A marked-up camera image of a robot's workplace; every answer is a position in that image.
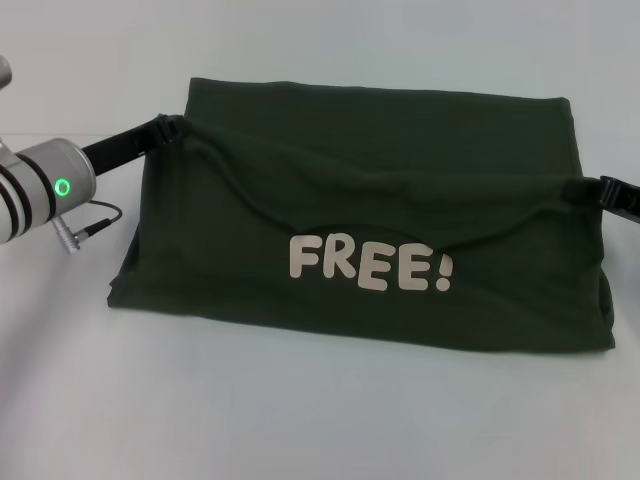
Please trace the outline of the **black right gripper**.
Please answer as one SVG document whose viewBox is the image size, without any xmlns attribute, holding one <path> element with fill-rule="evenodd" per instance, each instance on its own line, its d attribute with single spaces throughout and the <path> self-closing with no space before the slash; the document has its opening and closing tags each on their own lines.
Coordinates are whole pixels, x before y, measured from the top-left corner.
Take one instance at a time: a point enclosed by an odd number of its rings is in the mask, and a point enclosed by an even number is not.
<svg viewBox="0 0 640 480">
<path fill-rule="evenodd" d="M 599 202 L 609 213 L 640 222 L 640 187 L 613 177 L 570 179 L 563 187 L 563 199 L 567 202 Z"/>
</svg>

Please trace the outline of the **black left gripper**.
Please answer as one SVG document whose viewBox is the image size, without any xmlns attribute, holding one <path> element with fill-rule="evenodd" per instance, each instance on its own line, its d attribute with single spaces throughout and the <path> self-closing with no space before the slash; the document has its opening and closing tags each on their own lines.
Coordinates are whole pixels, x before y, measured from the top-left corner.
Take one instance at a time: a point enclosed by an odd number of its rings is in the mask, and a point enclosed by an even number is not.
<svg viewBox="0 0 640 480">
<path fill-rule="evenodd" d="M 174 144 L 192 130 L 182 115 L 160 114 L 130 130 L 82 148 L 96 176 L 115 170 L 148 152 Z"/>
</svg>

